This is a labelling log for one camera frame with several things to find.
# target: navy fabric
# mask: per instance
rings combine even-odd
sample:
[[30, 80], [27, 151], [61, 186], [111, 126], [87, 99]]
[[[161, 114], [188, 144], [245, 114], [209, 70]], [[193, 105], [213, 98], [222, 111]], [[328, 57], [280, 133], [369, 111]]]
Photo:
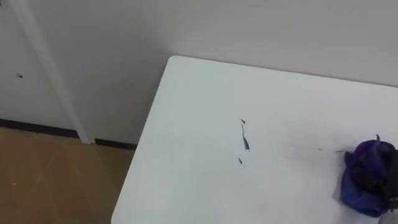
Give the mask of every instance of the navy fabric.
[[377, 153], [380, 144], [378, 136], [377, 140], [362, 142], [354, 153], [346, 152], [346, 170], [341, 180], [341, 201], [357, 212], [370, 217], [380, 217], [386, 212], [386, 203], [381, 195], [369, 193], [357, 186], [351, 178], [351, 169], [360, 162], [363, 168], [378, 178], [387, 180], [388, 170]]

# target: white wall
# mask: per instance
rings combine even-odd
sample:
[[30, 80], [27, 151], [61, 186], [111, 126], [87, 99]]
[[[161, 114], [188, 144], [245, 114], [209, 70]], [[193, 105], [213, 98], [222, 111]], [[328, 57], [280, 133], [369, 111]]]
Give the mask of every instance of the white wall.
[[398, 86], [398, 1], [30, 0], [91, 139], [137, 142], [174, 54]]
[[74, 129], [4, 1], [0, 7], [0, 118]]

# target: door frame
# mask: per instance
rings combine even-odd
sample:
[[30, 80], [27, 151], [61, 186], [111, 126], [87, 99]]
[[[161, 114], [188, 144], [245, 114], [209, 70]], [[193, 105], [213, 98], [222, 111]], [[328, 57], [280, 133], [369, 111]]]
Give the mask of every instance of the door frame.
[[55, 63], [42, 31], [33, 16], [29, 6], [29, 0], [10, 0], [8, 3], [14, 11], [14, 14], [24, 31], [27, 40], [38, 57], [41, 66], [43, 66], [46, 76], [50, 79], [50, 82], [53, 85], [63, 108], [67, 112], [73, 127], [78, 133], [80, 140], [86, 144], [92, 143], [93, 141], [90, 141], [92, 139], [88, 137], [87, 132], [76, 113], [76, 109], [73, 106], [73, 100], [62, 78], [62, 73]]

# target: wooden floor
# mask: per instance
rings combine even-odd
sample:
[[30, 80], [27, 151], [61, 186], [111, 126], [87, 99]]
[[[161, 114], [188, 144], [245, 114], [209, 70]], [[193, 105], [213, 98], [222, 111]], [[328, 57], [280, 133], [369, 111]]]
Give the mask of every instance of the wooden floor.
[[0, 224], [102, 224], [134, 151], [0, 128]]

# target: white table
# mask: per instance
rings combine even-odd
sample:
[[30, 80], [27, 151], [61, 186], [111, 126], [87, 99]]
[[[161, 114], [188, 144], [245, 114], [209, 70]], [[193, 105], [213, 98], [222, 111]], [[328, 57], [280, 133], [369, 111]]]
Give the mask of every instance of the white table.
[[172, 57], [112, 223], [377, 223], [338, 203], [337, 151], [398, 146], [397, 104], [392, 87]]

